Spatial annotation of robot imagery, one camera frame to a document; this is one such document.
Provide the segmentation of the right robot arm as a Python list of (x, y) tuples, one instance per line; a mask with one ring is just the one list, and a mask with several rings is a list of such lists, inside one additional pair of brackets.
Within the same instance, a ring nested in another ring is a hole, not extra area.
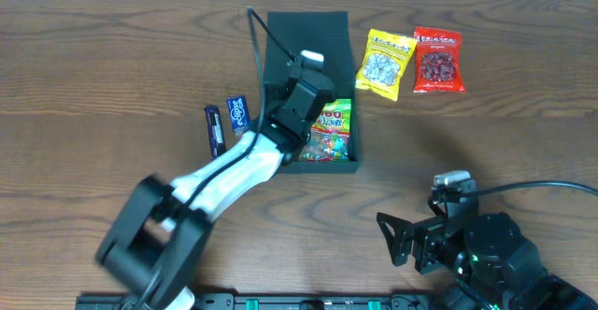
[(597, 302), (544, 267), (537, 246), (507, 213), (482, 214), (485, 195), (472, 179), (433, 185), (431, 218), (411, 222), (377, 214), (392, 263), (409, 258), (426, 275), (453, 273), (452, 291), (433, 309), (594, 309)]

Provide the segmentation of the Haribo gummy worms bag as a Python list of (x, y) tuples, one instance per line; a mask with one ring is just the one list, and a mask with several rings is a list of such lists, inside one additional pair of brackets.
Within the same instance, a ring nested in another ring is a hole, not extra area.
[(300, 162), (345, 162), (349, 159), (351, 100), (326, 104), (312, 125)]

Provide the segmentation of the red Hacks candy bag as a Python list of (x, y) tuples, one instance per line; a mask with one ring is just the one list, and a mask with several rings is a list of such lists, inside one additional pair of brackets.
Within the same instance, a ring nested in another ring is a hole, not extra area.
[(462, 34), (417, 26), (414, 92), (465, 92), (460, 68)]

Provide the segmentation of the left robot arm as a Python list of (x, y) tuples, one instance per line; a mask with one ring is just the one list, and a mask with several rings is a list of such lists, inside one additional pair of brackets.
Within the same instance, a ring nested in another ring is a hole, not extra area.
[(264, 104), (256, 125), (203, 168), (165, 183), (141, 180), (95, 258), (136, 296), (135, 309), (189, 309), (188, 286), (218, 217), (251, 188), (297, 159), (335, 85), (292, 66), (284, 98)]

